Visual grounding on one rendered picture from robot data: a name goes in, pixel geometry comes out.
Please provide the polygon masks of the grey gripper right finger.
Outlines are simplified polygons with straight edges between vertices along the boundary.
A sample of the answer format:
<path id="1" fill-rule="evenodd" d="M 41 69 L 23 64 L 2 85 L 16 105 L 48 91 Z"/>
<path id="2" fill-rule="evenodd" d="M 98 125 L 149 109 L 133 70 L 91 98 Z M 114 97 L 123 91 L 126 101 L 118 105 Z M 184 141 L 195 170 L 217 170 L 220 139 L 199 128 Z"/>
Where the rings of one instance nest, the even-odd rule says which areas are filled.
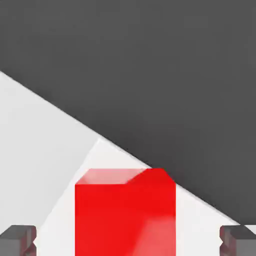
<path id="1" fill-rule="evenodd" d="M 244 225 L 222 225 L 219 256 L 256 256 L 256 234 Z"/>

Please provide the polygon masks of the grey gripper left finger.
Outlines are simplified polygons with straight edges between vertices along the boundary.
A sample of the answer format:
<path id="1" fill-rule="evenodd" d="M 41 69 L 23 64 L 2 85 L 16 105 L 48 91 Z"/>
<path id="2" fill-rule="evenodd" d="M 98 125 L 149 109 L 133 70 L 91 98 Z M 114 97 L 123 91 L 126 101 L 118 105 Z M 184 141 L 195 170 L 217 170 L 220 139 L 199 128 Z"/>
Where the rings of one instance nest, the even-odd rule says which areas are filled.
<path id="1" fill-rule="evenodd" d="M 34 225 L 11 225 L 0 234 L 0 256 L 37 256 Z"/>

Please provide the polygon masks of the small red cube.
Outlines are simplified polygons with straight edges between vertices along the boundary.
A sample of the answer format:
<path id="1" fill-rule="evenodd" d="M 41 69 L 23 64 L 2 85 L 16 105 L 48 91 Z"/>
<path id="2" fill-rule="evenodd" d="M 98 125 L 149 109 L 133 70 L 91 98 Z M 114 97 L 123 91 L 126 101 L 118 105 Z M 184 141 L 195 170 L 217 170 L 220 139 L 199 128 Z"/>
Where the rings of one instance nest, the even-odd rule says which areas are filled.
<path id="1" fill-rule="evenodd" d="M 176 183 L 162 168 L 89 169 L 74 210 L 75 256 L 176 256 Z"/>

